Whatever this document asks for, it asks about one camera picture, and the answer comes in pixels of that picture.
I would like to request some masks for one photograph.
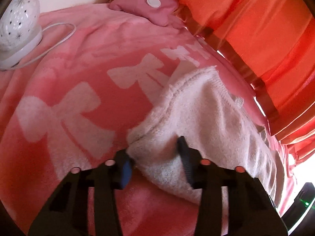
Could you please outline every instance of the pink blanket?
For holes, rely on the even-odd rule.
[[[95,167],[126,148],[128,130],[149,113],[180,61],[217,65],[226,87],[245,99],[251,118],[267,125],[249,86],[186,29],[155,26],[106,4],[40,17],[42,26],[56,22],[78,29],[40,61],[0,73],[0,199],[24,232],[72,167]],[[22,62],[69,30],[49,29]],[[137,170],[116,198],[126,236],[193,235],[198,206],[158,189]]]

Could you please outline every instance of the white button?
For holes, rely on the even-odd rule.
[[[146,2],[148,5],[150,5],[153,8],[158,8],[161,6],[160,0],[147,0]]]

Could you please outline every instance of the pink pillow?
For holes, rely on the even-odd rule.
[[[178,8],[177,0],[113,0],[109,8],[141,16],[153,24],[165,27],[169,15]]]

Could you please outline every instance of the orange curtain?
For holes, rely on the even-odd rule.
[[[315,133],[315,19],[304,1],[180,3],[176,13],[189,30],[220,50],[255,89],[271,134],[295,153],[303,149],[304,158],[312,154],[312,145],[301,144]]]
[[[311,136],[303,141],[288,145],[289,153],[296,160],[296,165],[306,161],[315,154],[315,136]]]

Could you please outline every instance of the white towel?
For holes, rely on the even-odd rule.
[[[178,136],[185,136],[189,147],[199,150],[203,158],[228,169],[243,166],[252,177],[258,177],[278,205],[283,168],[277,175],[275,154],[241,109],[242,104],[242,99],[228,93],[215,67],[187,73],[166,87],[147,118],[130,131],[128,153],[162,190],[198,203],[201,191],[186,182],[176,151]]]

